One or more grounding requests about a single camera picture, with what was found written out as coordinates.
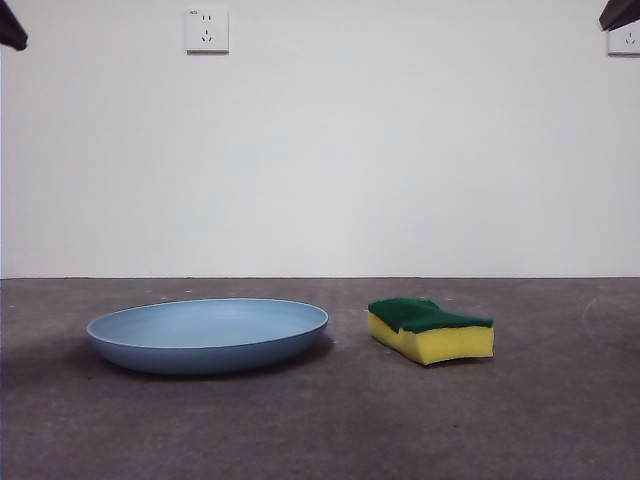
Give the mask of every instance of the kitchen sponge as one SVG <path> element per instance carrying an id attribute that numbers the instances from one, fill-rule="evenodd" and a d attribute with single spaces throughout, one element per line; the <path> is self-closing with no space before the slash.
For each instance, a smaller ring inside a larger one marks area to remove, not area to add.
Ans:
<path id="1" fill-rule="evenodd" d="M 368 315 L 376 339 L 418 363 L 493 356 L 489 318 L 458 315 L 431 300 L 403 297 L 369 304 Z"/>

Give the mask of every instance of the floor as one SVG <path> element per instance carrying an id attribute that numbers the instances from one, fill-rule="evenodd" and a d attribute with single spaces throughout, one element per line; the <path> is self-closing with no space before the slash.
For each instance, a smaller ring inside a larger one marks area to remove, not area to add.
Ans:
<path id="1" fill-rule="evenodd" d="M 393 295 L 495 319 L 495 358 L 414 364 L 367 333 Z M 179 299 L 330 315 L 294 361 L 219 377 L 112 366 L 84 328 Z M 640 478 L 640 279 L 2 282 L 2 478 Z"/>

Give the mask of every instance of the electrical outlet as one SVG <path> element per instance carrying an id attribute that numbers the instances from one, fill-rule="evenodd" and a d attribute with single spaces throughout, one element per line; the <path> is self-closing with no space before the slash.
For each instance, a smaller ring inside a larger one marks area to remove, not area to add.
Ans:
<path id="1" fill-rule="evenodd" d="M 184 14 L 187 53 L 228 53 L 229 12 L 221 8 L 191 9 Z"/>
<path id="2" fill-rule="evenodd" d="M 640 20 L 607 32 L 609 55 L 640 55 Z"/>

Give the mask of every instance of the blue plate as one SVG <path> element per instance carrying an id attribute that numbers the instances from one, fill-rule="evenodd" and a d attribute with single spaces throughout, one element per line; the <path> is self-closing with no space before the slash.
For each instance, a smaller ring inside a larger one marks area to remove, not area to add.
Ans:
<path id="1" fill-rule="evenodd" d="M 122 310 L 94 320 L 87 333 L 104 358 L 122 367 L 202 375 L 292 357 L 311 346 L 328 318 L 306 303 L 224 298 Z"/>

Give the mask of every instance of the yellow foam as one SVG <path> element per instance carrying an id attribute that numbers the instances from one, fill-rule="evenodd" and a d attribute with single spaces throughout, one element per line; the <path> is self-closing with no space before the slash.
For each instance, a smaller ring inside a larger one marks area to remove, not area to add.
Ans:
<path id="1" fill-rule="evenodd" d="M 396 333 L 368 313 L 371 334 L 414 362 L 428 365 L 454 358 L 493 357 L 493 328 L 436 328 L 421 333 L 400 329 Z"/>

